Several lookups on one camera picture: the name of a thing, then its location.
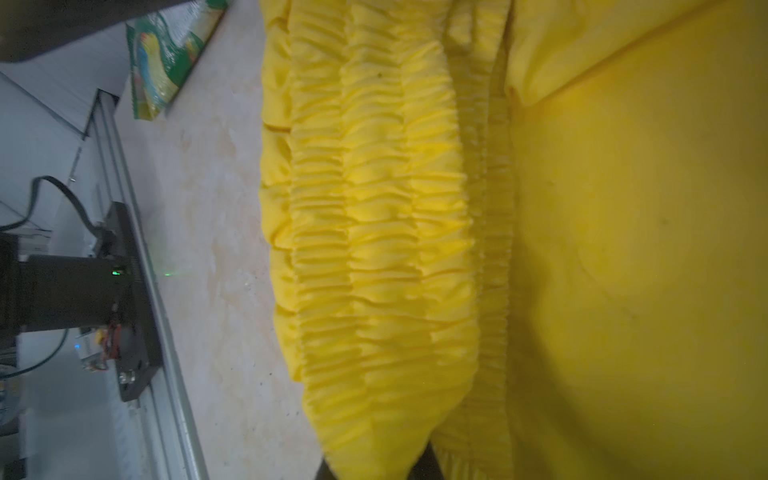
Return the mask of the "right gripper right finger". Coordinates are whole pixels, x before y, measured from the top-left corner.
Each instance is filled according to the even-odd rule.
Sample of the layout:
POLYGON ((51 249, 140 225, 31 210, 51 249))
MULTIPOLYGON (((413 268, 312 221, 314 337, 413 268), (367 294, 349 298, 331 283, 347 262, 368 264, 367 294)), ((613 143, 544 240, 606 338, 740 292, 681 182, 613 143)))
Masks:
POLYGON ((444 480, 444 475, 431 443, 426 445, 424 452, 412 467, 407 479, 444 480))

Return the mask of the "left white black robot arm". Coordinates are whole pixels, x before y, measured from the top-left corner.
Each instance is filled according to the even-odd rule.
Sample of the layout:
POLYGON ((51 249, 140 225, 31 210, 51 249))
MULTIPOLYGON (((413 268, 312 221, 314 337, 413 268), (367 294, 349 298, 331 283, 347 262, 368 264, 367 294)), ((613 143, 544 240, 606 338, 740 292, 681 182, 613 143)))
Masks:
MULTIPOLYGON (((4 1, 1 59, 33 59, 120 21, 172 7, 170 1, 4 1)), ((105 258, 32 255, 19 258, 14 230, 1 228, 1 335, 71 329, 104 322, 129 284, 123 263, 105 258)))

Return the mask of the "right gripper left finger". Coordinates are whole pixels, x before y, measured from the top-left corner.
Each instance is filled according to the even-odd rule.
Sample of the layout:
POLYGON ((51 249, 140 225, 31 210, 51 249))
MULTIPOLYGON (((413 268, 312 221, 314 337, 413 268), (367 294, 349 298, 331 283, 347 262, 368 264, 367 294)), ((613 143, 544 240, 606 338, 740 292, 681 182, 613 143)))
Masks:
POLYGON ((321 461, 318 467, 315 480, 337 480, 325 459, 321 461))

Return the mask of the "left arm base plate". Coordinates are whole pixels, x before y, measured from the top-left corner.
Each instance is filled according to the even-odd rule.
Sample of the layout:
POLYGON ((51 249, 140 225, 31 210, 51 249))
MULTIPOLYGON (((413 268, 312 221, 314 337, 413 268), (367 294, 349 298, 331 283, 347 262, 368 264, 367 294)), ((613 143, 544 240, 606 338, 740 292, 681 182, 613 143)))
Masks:
POLYGON ((129 210, 111 204, 104 227, 111 234, 103 252, 113 263, 117 294, 101 341, 102 357, 114 362, 121 400, 137 400, 163 366, 162 346, 138 237, 129 210))

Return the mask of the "yellow shorts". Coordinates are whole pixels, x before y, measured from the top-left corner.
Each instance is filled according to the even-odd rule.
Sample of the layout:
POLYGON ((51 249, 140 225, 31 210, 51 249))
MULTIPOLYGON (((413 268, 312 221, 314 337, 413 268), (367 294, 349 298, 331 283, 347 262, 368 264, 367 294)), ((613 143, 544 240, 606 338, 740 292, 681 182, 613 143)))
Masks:
POLYGON ((274 324, 337 479, 767 475, 763 1, 264 1, 274 324))

